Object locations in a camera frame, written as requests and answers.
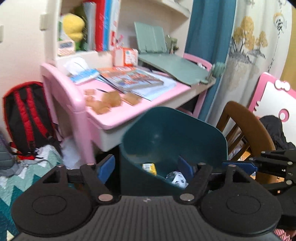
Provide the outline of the white blue wrapper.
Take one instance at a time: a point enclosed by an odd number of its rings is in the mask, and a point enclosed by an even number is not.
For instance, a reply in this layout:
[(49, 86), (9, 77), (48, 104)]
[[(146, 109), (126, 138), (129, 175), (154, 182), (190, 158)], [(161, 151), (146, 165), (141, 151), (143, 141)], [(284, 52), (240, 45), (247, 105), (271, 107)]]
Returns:
[(166, 181), (182, 189), (185, 189), (188, 185), (185, 177), (179, 171), (168, 173), (168, 175), (166, 176)]

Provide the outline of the yogurt drink bottle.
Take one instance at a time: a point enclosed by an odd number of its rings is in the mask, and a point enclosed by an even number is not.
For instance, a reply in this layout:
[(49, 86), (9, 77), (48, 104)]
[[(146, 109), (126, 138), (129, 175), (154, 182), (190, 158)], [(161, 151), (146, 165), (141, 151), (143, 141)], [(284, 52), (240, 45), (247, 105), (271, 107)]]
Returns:
[(157, 175), (157, 169), (154, 163), (143, 163), (142, 169), (154, 176)]

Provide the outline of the teal trash bin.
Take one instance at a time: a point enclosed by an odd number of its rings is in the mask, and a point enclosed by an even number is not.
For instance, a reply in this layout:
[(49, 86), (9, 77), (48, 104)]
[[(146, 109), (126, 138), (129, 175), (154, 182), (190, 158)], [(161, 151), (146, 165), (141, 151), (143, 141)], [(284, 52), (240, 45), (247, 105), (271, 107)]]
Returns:
[[(176, 109), (152, 108), (125, 132), (120, 144), (121, 193), (127, 196), (171, 196), (182, 189), (165, 180), (177, 170), (178, 157), (190, 164), (220, 167), (228, 159), (227, 141), (212, 125)], [(142, 169), (154, 163), (157, 175)]]

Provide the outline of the black wooden chair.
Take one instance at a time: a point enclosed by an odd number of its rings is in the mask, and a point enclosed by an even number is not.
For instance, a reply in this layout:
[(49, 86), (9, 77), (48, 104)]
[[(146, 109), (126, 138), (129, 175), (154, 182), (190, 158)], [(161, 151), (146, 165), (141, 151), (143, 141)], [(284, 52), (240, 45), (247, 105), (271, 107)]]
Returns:
[(255, 158), (259, 157), (262, 151), (276, 150), (267, 129), (246, 107), (234, 101), (227, 102), (216, 128), (221, 132), (224, 131), (229, 120), (233, 120), (235, 125), (226, 136), (228, 151), (232, 152), (241, 141), (245, 141), (245, 143), (234, 157), (222, 163), (223, 166), (241, 165), (241, 168), (251, 167), (252, 164), (247, 161), (239, 161), (239, 158), (246, 151), (250, 151), (250, 158)]

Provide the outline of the teal zigzag quilt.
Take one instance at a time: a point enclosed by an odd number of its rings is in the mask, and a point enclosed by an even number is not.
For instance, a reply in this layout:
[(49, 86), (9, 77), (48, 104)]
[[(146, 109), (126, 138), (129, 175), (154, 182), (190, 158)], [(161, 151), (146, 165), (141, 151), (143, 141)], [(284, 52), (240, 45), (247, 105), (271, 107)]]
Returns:
[(37, 149), (37, 154), (34, 160), (26, 158), (20, 161), (23, 169), (18, 175), (1, 176), (1, 240), (11, 240), (19, 233), (11, 217), (11, 206), (15, 200), (53, 167), (63, 162), (56, 149), (50, 145)]

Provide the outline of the pink hello kitty board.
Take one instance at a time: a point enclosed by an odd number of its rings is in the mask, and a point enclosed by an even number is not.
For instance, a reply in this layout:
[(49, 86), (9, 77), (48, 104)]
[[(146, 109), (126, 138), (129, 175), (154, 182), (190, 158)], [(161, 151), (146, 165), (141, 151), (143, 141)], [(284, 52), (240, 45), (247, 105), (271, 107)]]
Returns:
[(279, 118), (287, 142), (295, 144), (295, 90), (288, 82), (262, 73), (248, 109), (258, 118), (267, 115)]

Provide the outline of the pink desk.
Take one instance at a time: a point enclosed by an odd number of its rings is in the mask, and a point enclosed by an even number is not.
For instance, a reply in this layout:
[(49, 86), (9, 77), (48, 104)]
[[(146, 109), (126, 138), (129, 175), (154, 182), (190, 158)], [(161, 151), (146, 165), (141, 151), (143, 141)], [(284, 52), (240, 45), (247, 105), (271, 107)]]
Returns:
[(40, 68), (52, 120), (57, 125), (66, 122), (61, 126), (64, 138), (66, 128), (71, 129), (79, 165), (95, 163), (94, 146), (107, 152), (119, 145), (125, 131), (142, 113), (157, 106), (178, 108), (216, 83), (213, 79), (208, 84), (188, 87), (178, 82), (153, 101), (139, 98), (136, 105), (131, 105), (116, 90), (99, 91), (103, 82), (91, 80), (78, 86), (51, 64), (44, 63)]

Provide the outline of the red black backpack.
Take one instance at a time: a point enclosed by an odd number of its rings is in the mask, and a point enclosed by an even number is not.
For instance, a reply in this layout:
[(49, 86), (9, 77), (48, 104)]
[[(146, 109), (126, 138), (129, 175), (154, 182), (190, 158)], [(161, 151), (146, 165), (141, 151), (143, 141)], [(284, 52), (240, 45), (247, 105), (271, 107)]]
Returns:
[(25, 82), (14, 86), (3, 96), (6, 129), (10, 146), (21, 160), (40, 159), (38, 149), (51, 145), (61, 155), (60, 141), (52, 121), (43, 83)]

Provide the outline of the purple grey backpack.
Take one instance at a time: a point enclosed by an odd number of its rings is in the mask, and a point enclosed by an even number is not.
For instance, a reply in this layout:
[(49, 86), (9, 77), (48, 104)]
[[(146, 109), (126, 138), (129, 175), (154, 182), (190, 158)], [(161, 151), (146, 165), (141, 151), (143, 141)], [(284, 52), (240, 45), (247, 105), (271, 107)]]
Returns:
[(24, 166), (17, 160), (16, 156), (12, 154), (11, 148), (2, 133), (0, 165), (1, 176), (4, 177), (11, 177), (13, 175), (18, 176), (24, 168)]

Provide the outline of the stack of magazines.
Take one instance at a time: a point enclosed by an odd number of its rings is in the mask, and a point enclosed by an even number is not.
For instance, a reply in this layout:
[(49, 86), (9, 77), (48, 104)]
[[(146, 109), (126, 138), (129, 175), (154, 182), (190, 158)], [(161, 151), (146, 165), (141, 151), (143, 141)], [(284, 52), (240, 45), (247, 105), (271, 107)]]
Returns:
[(112, 67), (98, 70), (100, 79), (123, 93), (133, 93), (153, 101), (176, 87), (177, 82), (136, 67)]

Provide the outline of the white digital clock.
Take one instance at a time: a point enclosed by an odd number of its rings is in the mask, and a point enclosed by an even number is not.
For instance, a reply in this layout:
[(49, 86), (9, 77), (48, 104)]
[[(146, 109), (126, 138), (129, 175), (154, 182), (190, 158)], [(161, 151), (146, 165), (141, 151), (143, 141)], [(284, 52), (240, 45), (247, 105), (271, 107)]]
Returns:
[(75, 42), (73, 40), (62, 40), (58, 41), (58, 56), (65, 56), (75, 53)]

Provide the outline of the green reading stand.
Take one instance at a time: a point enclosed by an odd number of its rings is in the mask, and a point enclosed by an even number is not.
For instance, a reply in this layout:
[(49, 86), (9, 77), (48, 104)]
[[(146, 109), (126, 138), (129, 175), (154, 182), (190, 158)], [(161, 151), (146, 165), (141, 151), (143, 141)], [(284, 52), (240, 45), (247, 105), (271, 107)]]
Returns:
[(135, 22), (134, 28), (138, 59), (185, 85), (193, 87), (199, 83), (208, 84), (213, 79), (220, 77), (225, 70), (225, 64), (221, 62), (213, 64), (210, 71), (207, 71), (183, 57), (169, 54), (162, 27)]

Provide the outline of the blue curtain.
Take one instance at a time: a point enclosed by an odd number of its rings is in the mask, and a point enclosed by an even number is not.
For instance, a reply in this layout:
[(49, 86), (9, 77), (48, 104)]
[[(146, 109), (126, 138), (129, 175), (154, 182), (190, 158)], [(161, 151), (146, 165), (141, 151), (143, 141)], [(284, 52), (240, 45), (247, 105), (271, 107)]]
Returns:
[[(212, 64), (226, 62), (237, 1), (193, 1), (185, 53)], [(198, 118), (215, 126), (222, 113), (218, 94), (222, 77), (207, 91)]]

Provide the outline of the yellow plush toy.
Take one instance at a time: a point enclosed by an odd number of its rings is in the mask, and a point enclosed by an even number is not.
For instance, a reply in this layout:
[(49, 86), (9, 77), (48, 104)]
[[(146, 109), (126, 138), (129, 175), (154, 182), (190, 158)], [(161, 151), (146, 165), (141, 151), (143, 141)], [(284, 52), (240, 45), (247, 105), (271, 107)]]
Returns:
[(83, 29), (85, 22), (82, 18), (74, 14), (66, 14), (61, 18), (61, 37), (80, 42), (83, 39)]

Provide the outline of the row of books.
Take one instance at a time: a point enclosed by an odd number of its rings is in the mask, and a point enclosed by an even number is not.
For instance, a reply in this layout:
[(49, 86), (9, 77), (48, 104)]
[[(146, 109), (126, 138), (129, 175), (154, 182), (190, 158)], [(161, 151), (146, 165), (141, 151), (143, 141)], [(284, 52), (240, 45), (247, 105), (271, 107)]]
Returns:
[(84, 1), (86, 40), (84, 49), (112, 51), (117, 45), (121, 1)]

